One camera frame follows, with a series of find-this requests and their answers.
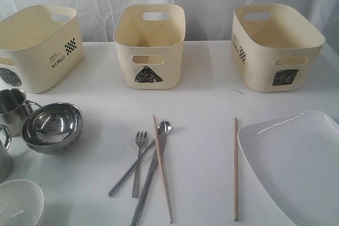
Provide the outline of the steel spoon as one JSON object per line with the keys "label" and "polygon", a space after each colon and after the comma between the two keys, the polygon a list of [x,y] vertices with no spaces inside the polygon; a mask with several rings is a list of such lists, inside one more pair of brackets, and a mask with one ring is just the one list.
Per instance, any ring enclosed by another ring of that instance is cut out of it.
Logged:
{"label": "steel spoon", "polygon": [[[169,134],[171,131],[171,124],[168,121],[162,121],[158,127],[157,131],[158,134],[161,134],[162,131],[165,132],[165,134]],[[122,184],[128,179],[128,177],[132,174],[132,172],[136,169],[137,166],[139,166],[141,160],[145,156],[145,154],[148,152],[149,149],[151,149],[155,145],[155,139],[146,147],[146,149],[141,153],[141,155],[137,158],[137,160],[131,165],[131,167],[125,172],[125,174],[117,181],[117,183],[110,189],[108,192],[108,196],[112,197],[118,189],[122,186]]]}

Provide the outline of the steel table knife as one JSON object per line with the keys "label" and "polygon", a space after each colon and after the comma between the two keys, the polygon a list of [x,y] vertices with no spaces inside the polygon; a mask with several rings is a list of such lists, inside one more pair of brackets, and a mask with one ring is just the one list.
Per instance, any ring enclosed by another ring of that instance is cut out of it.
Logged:
{"label": "steel table knife", "polygon": [[131,222],[131,226],[136,226],[139,223],[139,220],[141,218],[142,215],[142,211],[144,209],[144,205],[146,203],[146,199],[147,199],[147,195],[151,186],[151,181],[153,180],[153,176],[154,173],[156,171],[158,167],[158,157],[157,157],[157,149],[155,149],[154,154],[153,154],[153,158],[151,160],[150,166],[149,166],[149,170],[146,176],[146,180],[144,182],[144,185],[142,187],[141,190],[141,194],[139,196],[137,205],[136,205],[136,209],[133,215],[133,219]]}

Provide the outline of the wooden chopstick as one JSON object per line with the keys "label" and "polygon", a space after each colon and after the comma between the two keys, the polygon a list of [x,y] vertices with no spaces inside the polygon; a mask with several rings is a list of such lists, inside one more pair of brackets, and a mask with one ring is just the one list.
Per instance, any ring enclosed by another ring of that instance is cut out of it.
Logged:
{"label": "wooden chopstick", "polygon": [[154,126],[154,131],[155,131],[155,144],[156,144],[156,150],[157,150],[157,158],[158,158],[158,164],[159,164],[159,170],[162,176],[162,182],[164,185],[164,192],[166,196],[166,203],[167,203],[167,208],[168,208],[168,214],[169,214],[169,222],[173,223],[173,213],[172,213],[172,206],[171,206],[171,199],[170,199],[170,192],[169,192],[169,187],[167,184],[167,178],[166,178],[166,172],[165,172],[165,163],[163,159],[163,155],[161,152],[161,147],[159,143],[159,134],[157,131],[157,121],[156,121],[156,116],[153,115],[153,126]]}
{"label": "wooden chopstick", "polygon": [[238,123],[234,118],[234,221],[238,221]]}

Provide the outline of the stainless steel bowl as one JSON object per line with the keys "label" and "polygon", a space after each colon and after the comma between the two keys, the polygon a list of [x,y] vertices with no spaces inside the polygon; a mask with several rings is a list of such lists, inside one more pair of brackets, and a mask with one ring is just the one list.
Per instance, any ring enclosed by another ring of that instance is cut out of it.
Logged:
{"label": "stainless steel bowl", "polygon": [[84,126],[79,107],[67,102],[39,105],[24,121],[21,138],[32,150],[45,155],[65,151],[81,137]]}

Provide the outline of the cream bin with circle mark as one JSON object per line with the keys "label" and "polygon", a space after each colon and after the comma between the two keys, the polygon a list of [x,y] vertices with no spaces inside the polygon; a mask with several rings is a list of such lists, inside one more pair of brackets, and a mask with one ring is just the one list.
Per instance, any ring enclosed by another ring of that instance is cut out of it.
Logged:
{"label": "cream bin with circle mark", "polygon": [[41,93],[54,87],[83,58],[77,11],[34,5],[1,21],[1,82]]}

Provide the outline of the steel mug with handle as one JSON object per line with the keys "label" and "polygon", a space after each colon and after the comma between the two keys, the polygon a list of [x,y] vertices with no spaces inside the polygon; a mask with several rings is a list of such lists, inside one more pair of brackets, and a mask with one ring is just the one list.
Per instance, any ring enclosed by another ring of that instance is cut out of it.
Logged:
{"label": "steel mug with handle", "polygon": [[18,136],[21,134],[24,121],[33,113],[32,105],[42,106],[28,100],[26,93],[21,89],[4,89],[1,90],[0,96],[1,125],[7,126],[12,136]]}

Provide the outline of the white ceramic bowl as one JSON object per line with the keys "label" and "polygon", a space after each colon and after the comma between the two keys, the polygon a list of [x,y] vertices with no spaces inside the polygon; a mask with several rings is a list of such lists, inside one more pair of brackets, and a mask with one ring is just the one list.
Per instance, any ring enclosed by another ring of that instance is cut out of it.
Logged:
{"label": "white ceramic bowl", "polygon": [[41,187],[26,179],[1,184],[1,225],[42,225],[45,196]]}

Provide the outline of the cream bin with triangle mark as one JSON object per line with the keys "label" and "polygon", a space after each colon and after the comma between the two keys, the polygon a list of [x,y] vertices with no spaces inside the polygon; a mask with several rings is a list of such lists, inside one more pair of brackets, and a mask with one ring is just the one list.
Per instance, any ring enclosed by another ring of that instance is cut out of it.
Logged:
{"label": "cream bin with triangle mark", "polygon": [[122,12],[113,34],[125,83],[133,89],[169,89],[181,77],[184,9],[137,4]]}

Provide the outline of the cream bin with square mark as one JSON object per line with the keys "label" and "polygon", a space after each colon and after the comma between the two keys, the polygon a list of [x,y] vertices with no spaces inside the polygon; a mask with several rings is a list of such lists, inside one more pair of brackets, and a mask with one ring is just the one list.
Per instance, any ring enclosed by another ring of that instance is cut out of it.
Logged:
{"label": "cream bin with square mark", "polygon": [[284,4],[234,8],[231,57],[245,85],[257,92],[299,89],[326,39]]}

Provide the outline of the white rectangular plate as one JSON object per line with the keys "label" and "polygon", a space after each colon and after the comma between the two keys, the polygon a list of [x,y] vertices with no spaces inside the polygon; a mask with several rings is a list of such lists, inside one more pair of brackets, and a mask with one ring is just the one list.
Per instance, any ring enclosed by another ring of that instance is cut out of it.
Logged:
{"label": "white rectangular plate", "polygon": [[294,225],[338,225],[338,123],[306,110],[237,133],[250,169]]}

